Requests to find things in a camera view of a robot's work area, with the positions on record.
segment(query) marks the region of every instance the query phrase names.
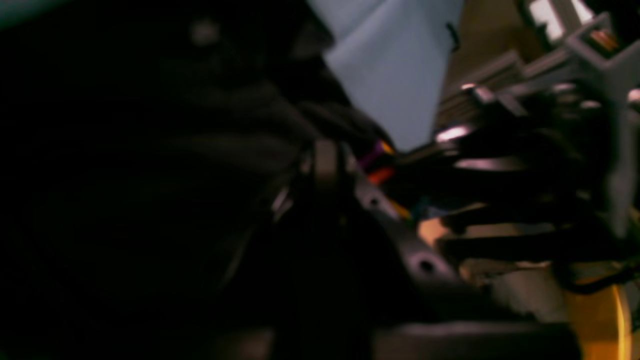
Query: screw hole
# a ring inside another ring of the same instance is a hole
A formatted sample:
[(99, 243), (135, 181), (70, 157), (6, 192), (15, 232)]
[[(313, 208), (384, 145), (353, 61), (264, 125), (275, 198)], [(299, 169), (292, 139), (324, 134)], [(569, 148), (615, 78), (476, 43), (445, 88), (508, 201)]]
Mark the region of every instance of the screw hole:
[(433, 272), (436, 270), (435, 266), (433, 266), (432, 263), (426, 260), (420, 262), (420, 268), (427, 274), (433, 274)]

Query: hole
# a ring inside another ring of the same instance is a hole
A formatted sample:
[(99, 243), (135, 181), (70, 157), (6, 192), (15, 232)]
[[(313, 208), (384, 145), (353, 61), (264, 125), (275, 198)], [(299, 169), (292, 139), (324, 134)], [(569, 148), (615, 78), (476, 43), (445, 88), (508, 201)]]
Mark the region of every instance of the hole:
[(426, 260), (422, 260), (420, 262), (420, 268), (427, 274), (433, 274), (433, 272), (436, 270), (435, 266), (433, 266), (432, 263)]

